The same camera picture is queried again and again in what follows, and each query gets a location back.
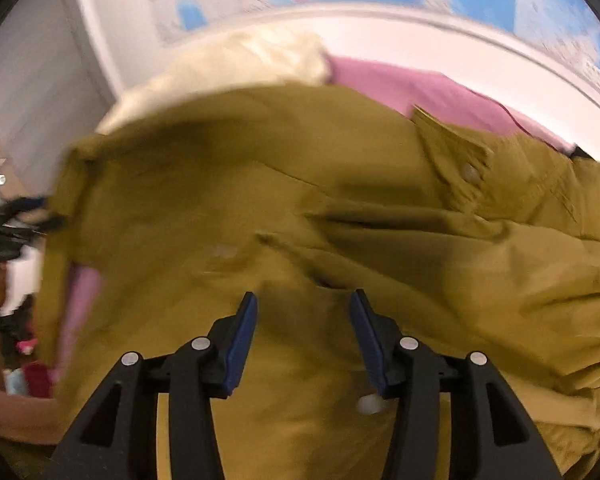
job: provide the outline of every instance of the shirt button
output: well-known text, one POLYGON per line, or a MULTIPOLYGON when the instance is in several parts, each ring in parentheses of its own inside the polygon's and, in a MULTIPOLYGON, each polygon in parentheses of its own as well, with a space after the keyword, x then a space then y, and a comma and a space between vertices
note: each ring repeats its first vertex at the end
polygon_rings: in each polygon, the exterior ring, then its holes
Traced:
POLYGON ((375 415, 386 409, 386 400, 378 394, 365 395, 358 399, 356 409, 360 415, 375 415))
POLYGON ((462 178, 469 184, 477 184, 480 182, 480 173, 471 164, 465 164, 462 167, 462 178))

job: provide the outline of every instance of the pink cloth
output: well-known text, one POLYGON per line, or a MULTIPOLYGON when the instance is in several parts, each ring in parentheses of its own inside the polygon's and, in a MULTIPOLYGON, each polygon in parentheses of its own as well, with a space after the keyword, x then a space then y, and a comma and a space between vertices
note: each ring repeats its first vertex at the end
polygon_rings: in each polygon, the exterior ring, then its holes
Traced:
POLYGON ((80 332, 91 311, 91 304, 102 288, 102 278, 96 269, 75 265, 71 275, 68 286, 68 301, 60 329, 58 351, 56 352, 56 368, 50 372, 51 380, 54 383, 58 382, 58 379, 64 373, 74 350, 78 332, 80 332))
POLYGON ((331 57, 330 61, 334 84, 348 86, 407 117, 411 117, 413 107, 418 106, 443 123, 498 136, 522 131, 565 153, 571 153, 575 147, 524 114, 439 72, 347 57, 331 57))

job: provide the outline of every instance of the blue gripper pad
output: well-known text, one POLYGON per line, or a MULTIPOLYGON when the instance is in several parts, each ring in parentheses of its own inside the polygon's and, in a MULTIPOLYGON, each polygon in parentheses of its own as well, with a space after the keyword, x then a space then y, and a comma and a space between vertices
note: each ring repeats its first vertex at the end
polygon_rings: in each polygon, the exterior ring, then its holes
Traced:
POLYGON ((208 338, 218 353, 203 372, 203 383, 210 397, 225 399, 240 384, 257 319, 258 300, 252 292, 247 292, 234 316, 218 319, 211 327, 208 338))
POLYGON ((349 315, 369 381, 380 396, 389 398, 394 387, 406 380, 405 371, 394 358, 402 333, 393 319, 373 311, 361 289, 351 296, 349 315))
POLYGON ((234 324, 237 325, 237 329, 226 354, 226 376, 222 387, 229 396, 240 384, 257 320, 258 300, 254 294, 248 292, 235 315, 234 324))

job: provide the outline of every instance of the metal screw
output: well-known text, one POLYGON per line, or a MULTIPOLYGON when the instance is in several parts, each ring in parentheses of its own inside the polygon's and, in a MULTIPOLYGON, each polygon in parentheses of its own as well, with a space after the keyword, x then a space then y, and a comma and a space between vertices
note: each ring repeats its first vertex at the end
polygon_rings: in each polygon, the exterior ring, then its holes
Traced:
POLYGON ((474 365, 478 365, 478 366, 484 366, 489 361, 487 359, 487 356, 485 354, 483 354, 482 352, 472 352, 472 354, 469 355, 469 359, 471 359, 471 362, 474 365))
POLYGON ((419 344, 418 340, 414 337, 403 337, 400 339, 400 346, 405 350, 415 350, 419 344))
POLYGON ((194 350, 206 350, 211 346, 211 341, 206 337, 197 337, 191 342, 191 348, 194 350))
POLYGON ((131 366, 134 365, 138 362, 138 359, 140 358, 140 356, 138 354, 136 354, 135 352, 127 352, 126 354, 124 354, 122 356, 122 359, 120 359, 122 361, 122 364, 125 366, 131 366))

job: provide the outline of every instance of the pink bedsheet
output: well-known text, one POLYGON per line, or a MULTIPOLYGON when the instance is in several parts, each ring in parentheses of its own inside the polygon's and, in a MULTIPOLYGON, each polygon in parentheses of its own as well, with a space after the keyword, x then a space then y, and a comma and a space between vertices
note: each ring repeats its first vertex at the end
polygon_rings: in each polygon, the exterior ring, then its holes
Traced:
POLYGON ((348 86, 389 108, 411 117, 418 106, 443 123, 507 136, 526 132, 556 150, 571 153, 574 144, 526 115, 456 83, 440 72, 331 57, 335 84, 348 86))
MULTIPOLYGON (((419 106, 445 123, 499 136, 524 131, 561 152, 570 153, 574 149, 573 144, 530 118, 469 90, 441 73, 344 57, 331 57, 331 66, 333 83, 353 88, 407 117, 411 116, 414 106, 419 106)), ((66 368, 78 332, 101 286, 102 279, 97 270, 74 267, 52 380, 57 381, 66 368)))

